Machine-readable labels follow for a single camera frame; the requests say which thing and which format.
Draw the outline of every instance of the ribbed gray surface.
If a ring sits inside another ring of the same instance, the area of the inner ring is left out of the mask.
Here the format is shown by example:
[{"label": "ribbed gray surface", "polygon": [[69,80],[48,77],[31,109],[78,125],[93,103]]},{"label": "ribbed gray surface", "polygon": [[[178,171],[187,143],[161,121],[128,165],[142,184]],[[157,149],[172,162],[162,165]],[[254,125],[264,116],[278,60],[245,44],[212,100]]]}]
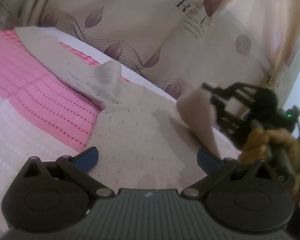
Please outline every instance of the ribbed gray surface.
[{"label": "ribbed gray surface", "polygon": [[99,200],[76,225],[50,234],[10,230],[2,240],[289,240],[284,231],[247,236],[212,220],[197,201],[180,198],[174,190],[127,190]]}]

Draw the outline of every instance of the pink blanket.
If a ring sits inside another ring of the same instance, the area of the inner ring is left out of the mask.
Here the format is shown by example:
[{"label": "pink blanket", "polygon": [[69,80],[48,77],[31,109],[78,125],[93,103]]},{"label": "pink blanket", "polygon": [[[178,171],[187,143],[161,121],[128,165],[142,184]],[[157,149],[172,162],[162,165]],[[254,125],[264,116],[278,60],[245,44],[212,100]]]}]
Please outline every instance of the pink blanket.
[{"label": "pink blanket", "polygon": [[[62,45],[90,66],[100,65]],[[30,123],[77,152],[86,146],[101,111],[34,59],[14,31],[0,32],[0,97]]]}]

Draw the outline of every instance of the beige curtain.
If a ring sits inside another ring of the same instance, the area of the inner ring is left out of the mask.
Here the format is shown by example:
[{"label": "beige curtain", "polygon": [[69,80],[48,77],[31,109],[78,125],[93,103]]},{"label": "beige curtain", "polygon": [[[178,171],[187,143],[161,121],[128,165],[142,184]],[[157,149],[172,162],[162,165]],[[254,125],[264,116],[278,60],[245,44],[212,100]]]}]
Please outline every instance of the beige curtain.
[{"label": "beige curtain", "polygon": [[0,19],[56,27],[174,98],[245,82],[282,106],[300,70],[300,0],[0,0]]}]

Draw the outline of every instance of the beige cloth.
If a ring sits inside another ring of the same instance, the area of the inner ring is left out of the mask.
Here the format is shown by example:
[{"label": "beige cloth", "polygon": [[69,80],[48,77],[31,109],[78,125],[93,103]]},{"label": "beige cloth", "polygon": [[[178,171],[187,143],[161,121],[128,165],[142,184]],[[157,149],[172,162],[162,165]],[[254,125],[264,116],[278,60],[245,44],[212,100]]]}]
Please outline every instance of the beige cloth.
[{"label": "beige cloth", "polygon": [[[202,144],[178,117],[172,101],[122,81],[118,62],[91,67],[37,27],[16,32],[28,51],[61,81],[103,106],[87,145],[99,150],[98,165],[90,172],[93,178],[115,191],[122,187],[182,190],[205,176],[196,162]],[[219,155],[208,125],[210,113],[203,114],[202,129],[207,134],[203,143]]]},{"label": "beige cloth", "polygon": [[203,129],[207,125],[213,125],[212,120],[205,116],[206,113],[211,113],[214,110],[214,105],[210,104],[210,99],[207,95],[208,93],[205,90],[198,87],[188,96],[182,97],[177,101],[177,110],[181,119],[200,141],[210,141],[214,144],[213,134],[208,134]]},{"label": "beige cloth", "polygon": [[174,98],[245,82],[283,106],[300,70],[300,0],[0,0],[1,15],[55,26]]}]

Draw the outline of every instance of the bed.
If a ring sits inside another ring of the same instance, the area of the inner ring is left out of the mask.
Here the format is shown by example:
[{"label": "bed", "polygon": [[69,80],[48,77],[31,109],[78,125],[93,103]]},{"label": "bed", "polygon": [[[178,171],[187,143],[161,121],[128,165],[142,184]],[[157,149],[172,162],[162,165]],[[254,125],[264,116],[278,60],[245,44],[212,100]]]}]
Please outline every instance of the bed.
[{"label": "bed", "polygon": [[[61,45],[90,66],[111,58],[55,28],[45,28]],[[154,84],[122,65],[122,79],[172,100]],[[0,32],[0,203],[10,183],[30,156],[54,161],[82,152],[101,108],[59,81],[23,47],[15,31]],[[218,130],[215,139],[223,157],[240,153]],[[1,214],[0,236],[8,229]]]}]

